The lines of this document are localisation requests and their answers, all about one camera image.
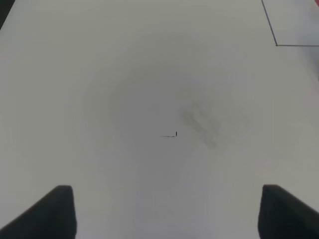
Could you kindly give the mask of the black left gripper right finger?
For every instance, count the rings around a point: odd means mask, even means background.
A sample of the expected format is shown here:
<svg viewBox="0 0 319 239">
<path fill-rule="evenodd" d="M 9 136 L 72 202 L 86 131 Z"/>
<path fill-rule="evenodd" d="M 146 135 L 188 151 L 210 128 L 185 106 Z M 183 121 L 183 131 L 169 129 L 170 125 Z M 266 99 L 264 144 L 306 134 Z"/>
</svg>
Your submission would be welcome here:
<svg viewBox="0 0 319 239">
<path fill-rule="evenodd" d="M 261 239 L 317 239 L 319 213 L 278 185 L 264 185 L 258 215 Z"/>
</svg>

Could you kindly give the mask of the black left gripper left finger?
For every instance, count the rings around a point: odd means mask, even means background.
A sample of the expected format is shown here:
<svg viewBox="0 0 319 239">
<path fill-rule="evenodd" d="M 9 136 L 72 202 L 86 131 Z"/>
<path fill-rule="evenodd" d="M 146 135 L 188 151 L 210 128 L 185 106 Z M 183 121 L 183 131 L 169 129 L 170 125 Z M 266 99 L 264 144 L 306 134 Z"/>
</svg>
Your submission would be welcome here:
<svg viewBox="0 0 319 239">
<path fill-rule="evenodd" d="M 2 239 L 74 239 L 77 219 L 73 189 L 59 185 L 1 228 Z"/>
</svg>

